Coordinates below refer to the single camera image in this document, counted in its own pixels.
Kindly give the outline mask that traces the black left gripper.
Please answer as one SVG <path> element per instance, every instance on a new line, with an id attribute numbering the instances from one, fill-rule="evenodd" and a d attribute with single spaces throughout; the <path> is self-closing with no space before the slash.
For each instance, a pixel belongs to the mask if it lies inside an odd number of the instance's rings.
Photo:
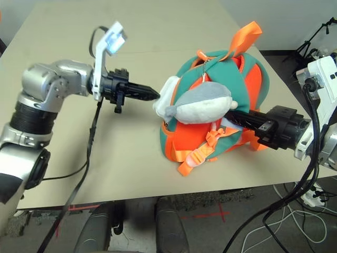
<path id="1" fill-rule="evenodd" d="M 122 106 L 125 101 L 125 88 L 128 84 L 130 90 L 129 98 L 153 101 L 160 98 L 159 93 L 152 87 L 136 83 L 128 83 L 129 72 L 127 69 L 115 69 L 109 71 L 106 77 L 103 77 L 102 96 L 109 100 L 111 104 L 115 104 L 115 113 L 122 113 Z"/>

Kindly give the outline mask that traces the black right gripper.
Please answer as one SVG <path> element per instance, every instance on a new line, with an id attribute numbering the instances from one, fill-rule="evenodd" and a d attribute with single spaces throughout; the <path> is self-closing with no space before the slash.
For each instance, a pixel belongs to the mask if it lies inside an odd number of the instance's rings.
<path id="1" fill-rule="evenodd" d="M 296 109 L 277 105 L 267 113 L 250 110 L 229 111 L 226 118 L 238 128 L 255 131 L 258 143 L 272 149 L 294 150 L 300 137 L 311 123 Z"/>

